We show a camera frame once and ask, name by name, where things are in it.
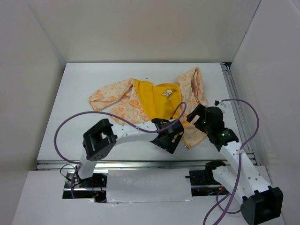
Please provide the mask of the yellow and patterned jacket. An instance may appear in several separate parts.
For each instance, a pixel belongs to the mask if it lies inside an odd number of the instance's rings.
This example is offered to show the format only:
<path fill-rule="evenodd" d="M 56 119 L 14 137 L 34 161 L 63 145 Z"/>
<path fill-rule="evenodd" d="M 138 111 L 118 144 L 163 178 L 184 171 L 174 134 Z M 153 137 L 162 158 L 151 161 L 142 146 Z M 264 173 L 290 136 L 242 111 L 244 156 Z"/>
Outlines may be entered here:
<path fill-rule="evenodd" d="M 111 106 L 110 113 L 117 116 L 114 120 L 118 124 L 124 124 L 126 120 L 138 124 L 154 118 L 179 118 L 185 129 L 183 141 L 188 148 L 206 137 L 204 132 L 187 122 L 187 115 L 199 104 L 208 104 L 199 67 L 179 75 L 173 83 L 153 85 L 129 78 L 106 85 L 89 97 L 89 104 L 94 111 Z"/>

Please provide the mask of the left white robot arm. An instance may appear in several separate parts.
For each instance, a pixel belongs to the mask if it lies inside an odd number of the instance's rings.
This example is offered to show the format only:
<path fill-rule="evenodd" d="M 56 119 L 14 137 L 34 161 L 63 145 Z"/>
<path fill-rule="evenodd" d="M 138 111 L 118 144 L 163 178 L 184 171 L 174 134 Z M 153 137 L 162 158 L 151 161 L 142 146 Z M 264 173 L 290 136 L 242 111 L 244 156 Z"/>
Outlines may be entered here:
<path fill-rule="evenodd" d="M 108 156 L 113 147 L 135 141 L 149 141 L 173 154 L 184 134 L 179 120 L 154 118 L 140 124 L 112 124 L 102 119 L 83 134 L 83 149 L 80 163 L 76 167 L 75 180 L 79 187 L 92 183 L 94 168 L 98 161 Z"/>

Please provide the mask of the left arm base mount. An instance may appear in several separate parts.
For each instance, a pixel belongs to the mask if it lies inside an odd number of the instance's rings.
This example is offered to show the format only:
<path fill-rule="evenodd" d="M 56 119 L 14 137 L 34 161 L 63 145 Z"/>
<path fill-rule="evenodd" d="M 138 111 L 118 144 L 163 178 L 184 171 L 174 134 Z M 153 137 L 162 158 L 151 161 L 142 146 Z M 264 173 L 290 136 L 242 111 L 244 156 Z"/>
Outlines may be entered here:
<path fill-rule="evenodd" d="M 92 178 L 81 182 L 74 171 L 68 169 L 75 169 L 75 166 L 66 164 L 60 168 L 60 174 L 65 179 L 63 199 L 91 199 L 96 203 L 107 203 L 107 172 L 94 173 Z"/>

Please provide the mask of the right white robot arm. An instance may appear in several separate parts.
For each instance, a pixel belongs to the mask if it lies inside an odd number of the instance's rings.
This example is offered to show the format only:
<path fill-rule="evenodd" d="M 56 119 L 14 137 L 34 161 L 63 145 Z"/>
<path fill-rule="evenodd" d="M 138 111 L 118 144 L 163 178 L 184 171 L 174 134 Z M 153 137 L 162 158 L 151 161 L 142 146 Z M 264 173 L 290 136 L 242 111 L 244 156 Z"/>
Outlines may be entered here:
<path fill-rule="evenodd" d="M 220 161 L 206 165 L 205 180 L 220 183 L 230 194 L 229 202 L 236 200 L 249 225 L 258 225 L 281 215 L 283 192 L 263 178 L 246 155 L 237 135 L 225 127 L 220 108 L 199 104 L 188 116 L 188 122 L 204 132 L 218 152 L 231 166 L 228 169 Z"/>

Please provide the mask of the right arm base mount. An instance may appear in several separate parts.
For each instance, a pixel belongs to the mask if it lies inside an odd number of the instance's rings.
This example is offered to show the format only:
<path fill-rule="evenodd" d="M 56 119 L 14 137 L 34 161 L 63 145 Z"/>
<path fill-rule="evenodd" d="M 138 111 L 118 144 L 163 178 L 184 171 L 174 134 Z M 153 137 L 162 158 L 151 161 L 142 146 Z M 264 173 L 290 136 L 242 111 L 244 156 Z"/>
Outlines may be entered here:
<path fill-rule="evenodd" d="M 211 178 L 204 170 L 189 171 L 185 176 L 190 181 L 192 196 L 215 196 L 222 190 L 222 195 L 228 194 L 228 191 L 217 181 Z"/>

